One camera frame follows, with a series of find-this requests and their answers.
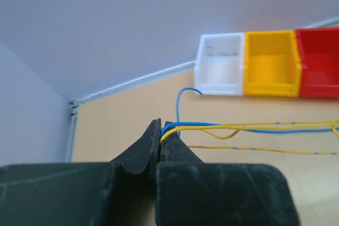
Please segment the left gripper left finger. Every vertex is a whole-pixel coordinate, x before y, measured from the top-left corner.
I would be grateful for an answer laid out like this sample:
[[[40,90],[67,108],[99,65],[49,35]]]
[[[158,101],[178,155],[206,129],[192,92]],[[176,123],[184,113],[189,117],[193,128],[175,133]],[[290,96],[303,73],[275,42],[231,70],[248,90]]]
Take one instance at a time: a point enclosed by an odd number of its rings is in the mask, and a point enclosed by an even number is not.
[[[1,167],[1,225],[154,225],[160,131],[111,161]]]

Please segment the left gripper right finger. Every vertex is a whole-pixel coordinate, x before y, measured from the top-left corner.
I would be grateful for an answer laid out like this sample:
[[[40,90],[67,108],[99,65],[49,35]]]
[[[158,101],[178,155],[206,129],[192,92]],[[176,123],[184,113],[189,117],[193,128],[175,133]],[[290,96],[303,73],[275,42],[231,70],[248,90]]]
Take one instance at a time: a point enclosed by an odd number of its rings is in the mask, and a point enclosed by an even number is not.
[[[205,163],[178,137],[157,146],[157,225],[300,225],[282,172],[267,164]]]

